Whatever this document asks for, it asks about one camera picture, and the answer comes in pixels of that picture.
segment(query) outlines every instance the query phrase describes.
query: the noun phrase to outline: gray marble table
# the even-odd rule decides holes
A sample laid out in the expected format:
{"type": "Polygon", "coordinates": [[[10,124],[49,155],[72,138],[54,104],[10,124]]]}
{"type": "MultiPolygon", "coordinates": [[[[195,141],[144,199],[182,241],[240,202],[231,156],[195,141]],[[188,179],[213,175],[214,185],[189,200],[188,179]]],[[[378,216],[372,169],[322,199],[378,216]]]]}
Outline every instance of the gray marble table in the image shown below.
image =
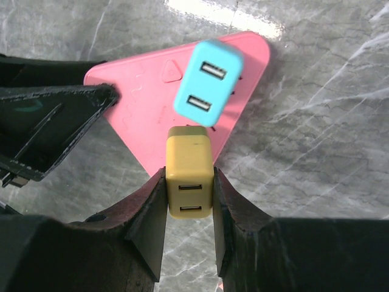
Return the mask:
{"type": "MultiPolygon", "coordinates": [[[[0,52],[115,60],[241,30],[270,65],[216,165],[271,215],[389,217],[389,2],[2,0],[0,52]]],[[[148,175],[99,120],[42,182],[0,190],[24,214],[84,220],[148,175]]],[[[216,291],[211,218],[168,218],[156,291],[216,291]]]]}

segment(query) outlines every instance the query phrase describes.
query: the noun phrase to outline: marble surface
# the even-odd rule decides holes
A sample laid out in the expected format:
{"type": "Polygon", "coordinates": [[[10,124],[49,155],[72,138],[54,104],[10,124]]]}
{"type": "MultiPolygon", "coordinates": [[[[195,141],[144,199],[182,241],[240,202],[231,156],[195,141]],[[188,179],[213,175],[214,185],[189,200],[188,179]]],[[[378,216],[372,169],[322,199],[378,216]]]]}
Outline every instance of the marble surface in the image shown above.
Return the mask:
{"type": "MultiPolygon", "coordinates": [[[[0,52],[115,60],[240,30],[270,65],[216,165],[262,210],[389,217],[389,2],[2,0],[0,52]]],[[[24,214],[84,220],[148,176],[101,119],[42,182],[0,190],[24,214]]],[[[211,218],[167,223],[156,291],[216,291],[211,218]]]]}

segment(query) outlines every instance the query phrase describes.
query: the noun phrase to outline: pink plastic base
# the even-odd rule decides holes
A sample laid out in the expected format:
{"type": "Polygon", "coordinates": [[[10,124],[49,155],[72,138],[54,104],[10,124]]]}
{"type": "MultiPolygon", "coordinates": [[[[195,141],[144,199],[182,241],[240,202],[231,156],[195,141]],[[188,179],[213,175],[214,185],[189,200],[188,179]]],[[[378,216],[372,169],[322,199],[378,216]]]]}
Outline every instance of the pink plastic base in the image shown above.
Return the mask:
{"type": "MultiPolygon", "coordinates": [[[[208,129],[213,162],[227,142],[270,58],[266,41],[253,32],[226,35],[219,40],[243,52],[244,69],[218,123],[208,129]]],[[[107,111],[105,117],[149,175],[165,165],[168,130],[177,125],[196,125],[173,109],[195,45],[186,44],[101,64],[85,75],[85,85],[109,83],[119,91],[118,104],[107,111]]]]}

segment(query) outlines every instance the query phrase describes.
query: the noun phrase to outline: rectangular slot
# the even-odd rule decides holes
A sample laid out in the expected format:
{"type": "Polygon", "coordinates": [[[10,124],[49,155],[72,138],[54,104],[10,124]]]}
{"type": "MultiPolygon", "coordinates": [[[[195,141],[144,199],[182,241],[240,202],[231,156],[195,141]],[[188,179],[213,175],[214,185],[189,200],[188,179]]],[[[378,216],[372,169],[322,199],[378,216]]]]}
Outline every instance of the rectangular slot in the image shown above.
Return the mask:
{"type": "Polygon", "coordinates": [[[201,184],[183,184],[181,186],[178,186],[179,190],[201,190],[202,185],[201,184]]]}
{"type": "Polygon", "coordinates": [[[212,65],[210,63],[207,63],[207,62],[202,62],[200,70],[204,71],[205,73],[208,73],[208,74],[210,74],[210,75],[212,75],[220,80],[223,80],[224,76],[227,73],[226,70],[223,70],[223,69],[221,69],[215,65],[212,65]]]}
{"type": "Polygon", "coordinates": [[[202,99],[199,99],[198,97],[195,97],[195,96],[189,96],[187,103],[190,103],[191,105],[193,105],[197,108],[200,108],[203,111],[209,111],[209,109],[211,108],[211,105],[212,105],[211,103],[206,102],[202,99]]]}
{"type": "Polygon", "coordinates": [[[180,207],[181,212],[201,211],[201,206],[180,207]]]}

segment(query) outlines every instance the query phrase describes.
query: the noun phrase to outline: yellow plastic block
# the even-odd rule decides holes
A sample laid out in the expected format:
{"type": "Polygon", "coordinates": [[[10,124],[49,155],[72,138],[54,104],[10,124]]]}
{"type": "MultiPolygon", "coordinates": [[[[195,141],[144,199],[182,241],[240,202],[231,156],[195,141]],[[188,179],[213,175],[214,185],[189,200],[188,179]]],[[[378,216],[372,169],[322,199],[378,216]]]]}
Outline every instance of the yellow plastic block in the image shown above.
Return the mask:
{"type": "Polygon", "coordinates": [[[201,126],[173,127],[166,144],[166,182],[173,218],[204,218],[212,211],[211,142],[201,126]]]}

